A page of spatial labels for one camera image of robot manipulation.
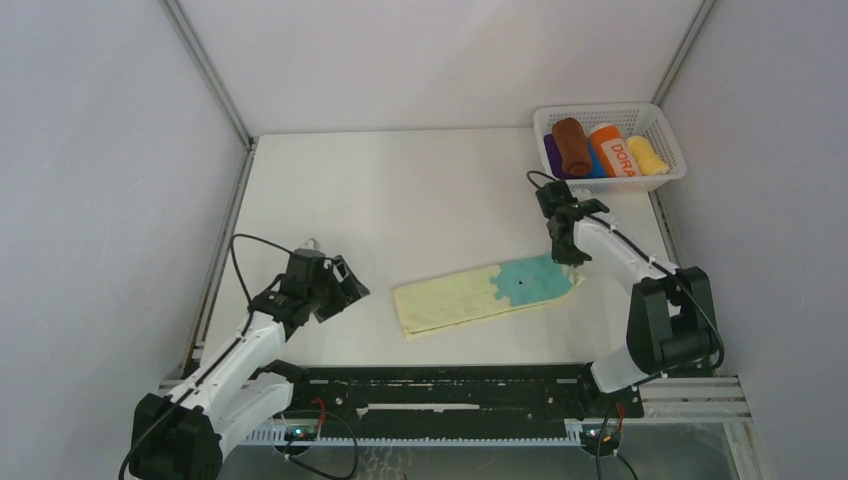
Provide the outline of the brown towel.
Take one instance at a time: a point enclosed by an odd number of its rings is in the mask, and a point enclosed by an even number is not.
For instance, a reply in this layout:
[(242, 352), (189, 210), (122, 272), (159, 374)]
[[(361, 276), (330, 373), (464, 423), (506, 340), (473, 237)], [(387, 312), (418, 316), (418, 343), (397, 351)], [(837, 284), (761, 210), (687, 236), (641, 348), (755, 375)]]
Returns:
[(561, 157), (562, 171), (570, 176), (587, 177), (593, 164), (582, 124), (568, 117), (555, 123), (551, 134)]

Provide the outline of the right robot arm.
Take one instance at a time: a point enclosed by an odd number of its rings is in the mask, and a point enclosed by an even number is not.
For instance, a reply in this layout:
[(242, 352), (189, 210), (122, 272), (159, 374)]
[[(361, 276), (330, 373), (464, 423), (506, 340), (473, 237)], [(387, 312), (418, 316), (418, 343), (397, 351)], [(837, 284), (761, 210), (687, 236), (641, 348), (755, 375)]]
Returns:
[(584, 412), (605, 415), (616, 405), (617, 392), (672, 369), (723, 361), (711, 285), (702, 269), (683, 269), (648, 254), (614, 224), (603, 202), (578, 199), (564, 181), (537, 187), (535, 196), (553, 261), (572, 267), (591, 263), (630, 298), (623, 345), (589, 363), (578, 382)]

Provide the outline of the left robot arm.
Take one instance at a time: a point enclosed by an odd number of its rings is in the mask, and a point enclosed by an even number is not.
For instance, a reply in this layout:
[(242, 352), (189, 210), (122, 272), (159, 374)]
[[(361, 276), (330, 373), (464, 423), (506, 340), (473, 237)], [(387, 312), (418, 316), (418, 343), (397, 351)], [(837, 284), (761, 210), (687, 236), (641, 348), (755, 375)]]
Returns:
[(209, 362), (166, 394), (139, 401), (119, 478), (215, 479), (263, 421), (281, 411), (305, 414), (311, 388), (265, 366), (309, 319), (326, 321), (369, 293), (343, 256), (291, 251), (285, 270), (248, 296), (244, 320)]

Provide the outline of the teal towel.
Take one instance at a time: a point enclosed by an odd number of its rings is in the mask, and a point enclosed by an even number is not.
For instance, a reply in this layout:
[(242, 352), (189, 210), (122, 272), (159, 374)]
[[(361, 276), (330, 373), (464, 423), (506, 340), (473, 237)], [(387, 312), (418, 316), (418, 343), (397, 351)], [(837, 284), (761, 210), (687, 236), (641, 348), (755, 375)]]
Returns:
[(543, 254), (399, 286), (393, 300), (413, 338), (553, 304), (583, 281), (576, 268)]

